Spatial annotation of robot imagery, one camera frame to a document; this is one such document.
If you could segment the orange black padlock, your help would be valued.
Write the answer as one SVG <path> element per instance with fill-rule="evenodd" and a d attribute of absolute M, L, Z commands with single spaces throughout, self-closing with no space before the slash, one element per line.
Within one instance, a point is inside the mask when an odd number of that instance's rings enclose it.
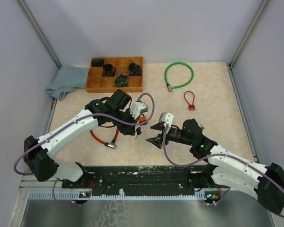
<path fill-rule="evenodd" d="M 139 123 L 147 123 L 147 119 L 144 115 L 139 116 Z"/>

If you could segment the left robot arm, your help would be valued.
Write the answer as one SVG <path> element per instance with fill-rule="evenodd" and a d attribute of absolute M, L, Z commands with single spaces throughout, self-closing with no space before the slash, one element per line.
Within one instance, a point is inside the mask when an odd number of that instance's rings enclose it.
<path fill-rule="evenodd" d="M 118 89 L 112 96 L 89 102 L 75 117 L 46 135 L 25 139 L 24 162 L 37 181 L 52 177 L 66 179 L 82 188 L 89 182 L 79 162 L 68 163 L 57 159 L 58 154 L 82 134 L 107 122 L 115 124 L 124 135 L 135 134 L 135 125 L 140 114 L 149 107 L 141 100 L 132 101 L 130 95 Z"/>

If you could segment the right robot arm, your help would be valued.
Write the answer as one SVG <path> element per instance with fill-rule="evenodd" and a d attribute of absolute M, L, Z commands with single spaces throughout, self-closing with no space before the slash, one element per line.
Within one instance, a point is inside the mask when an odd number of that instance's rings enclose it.
<path fill-rule="evenodd" d="M 184 121 L 182 128 L 159 122 L 151 126 L 160 131 L 157 137 L 147 139 L 165 149 L 169 141 L 189 145 L 190 153 L 207 162 L 210 170 L 202 175 L 207 187 L 227 186 L 256 199 L 265 209 L 281 216 L 284 208 L 284 170 L 278 164 L 266 166 L 246 160 L 223 148 L 203 135 L 195 119 Z"/>

